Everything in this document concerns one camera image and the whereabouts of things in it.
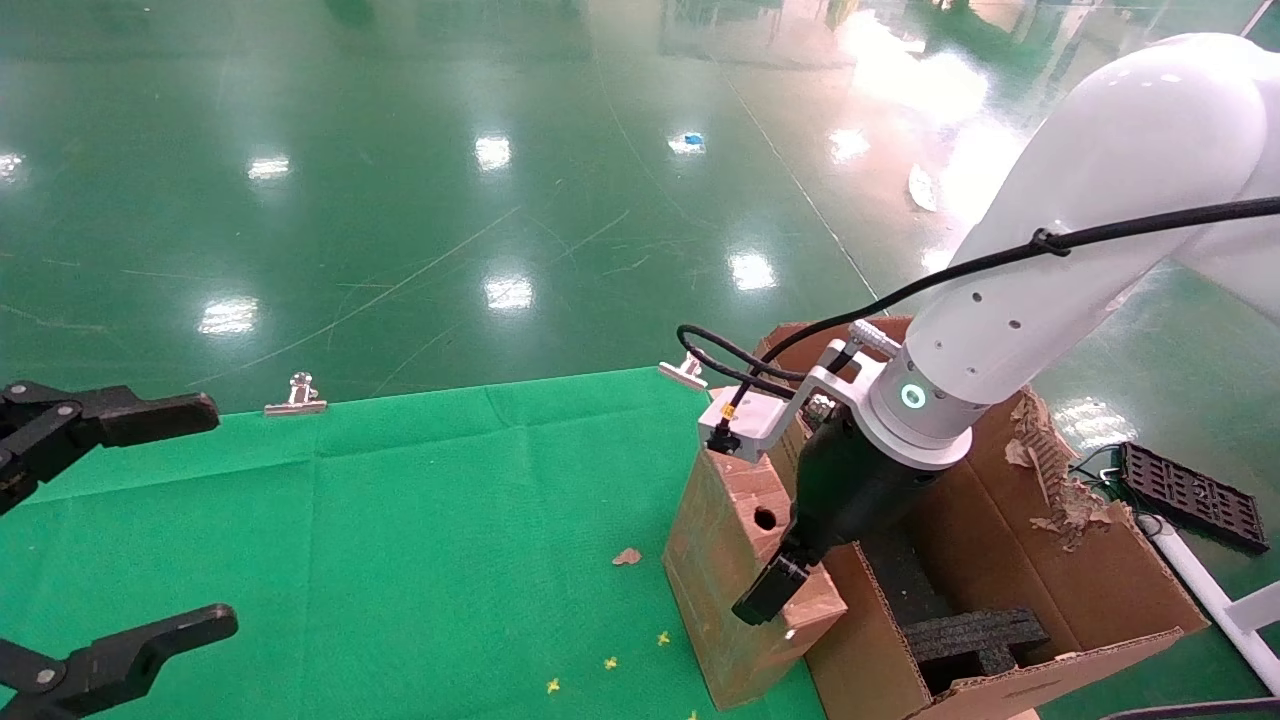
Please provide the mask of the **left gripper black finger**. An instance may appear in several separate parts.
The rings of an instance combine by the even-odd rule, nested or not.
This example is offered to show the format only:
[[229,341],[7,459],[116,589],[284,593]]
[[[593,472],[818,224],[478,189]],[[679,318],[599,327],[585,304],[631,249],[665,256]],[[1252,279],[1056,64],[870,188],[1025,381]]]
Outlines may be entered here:
[[1,514],[97,448],[148,445],[220,425],[206,393],[141,398],[125,386],[65,391],[19,380],[1,396]]
[[3,719],[83,719],[143,698],[172,657],[233,637],[227,603],[105,635],[54,659],[1,641],[1,684],[14,692]]

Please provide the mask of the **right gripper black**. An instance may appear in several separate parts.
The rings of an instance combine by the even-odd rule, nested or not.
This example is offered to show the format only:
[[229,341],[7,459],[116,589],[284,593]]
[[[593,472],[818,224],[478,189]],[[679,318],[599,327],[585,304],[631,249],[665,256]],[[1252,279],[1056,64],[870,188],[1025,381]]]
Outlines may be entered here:
[[771,623],[804,587],[812,566],[832,548],[897,521],[938,475],[881,451],[851,413],[831,415],[797,459],[788,550],[774,552],[733,603],[733,615],[750,626]]

